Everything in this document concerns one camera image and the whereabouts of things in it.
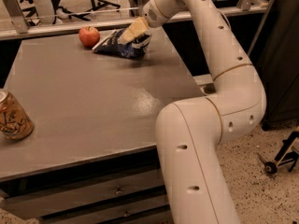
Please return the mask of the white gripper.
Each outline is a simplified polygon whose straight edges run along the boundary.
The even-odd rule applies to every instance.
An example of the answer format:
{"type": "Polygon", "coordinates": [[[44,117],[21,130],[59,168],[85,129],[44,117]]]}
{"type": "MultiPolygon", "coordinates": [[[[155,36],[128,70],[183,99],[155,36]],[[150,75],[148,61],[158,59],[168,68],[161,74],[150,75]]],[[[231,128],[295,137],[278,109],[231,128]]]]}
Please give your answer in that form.
{"type": "Polygon", "coordinates": [[[160,27],[170,20],[171,0],[149,0],[143,6],[142,16],[124,30],[119,37],[119,42],[123,45],[132,42],[134,39],[144,34],[149,26],[151,28],[160,27]]]}

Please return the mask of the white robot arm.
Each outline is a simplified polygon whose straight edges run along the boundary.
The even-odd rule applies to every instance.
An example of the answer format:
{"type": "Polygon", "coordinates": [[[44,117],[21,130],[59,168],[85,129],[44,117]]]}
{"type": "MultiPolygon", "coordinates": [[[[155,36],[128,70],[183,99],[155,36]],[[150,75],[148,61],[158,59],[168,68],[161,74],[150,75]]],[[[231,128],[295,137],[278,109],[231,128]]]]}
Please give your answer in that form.
{"type": "Polygon", "coordinates": [[[263,83],[212,0],[149,0],[142,16],[159,27],[187,9],[215,93],[165,106],[157,152],[174,224],[241,224],[216,146],[251,132],[266,109],[263,83]]]}

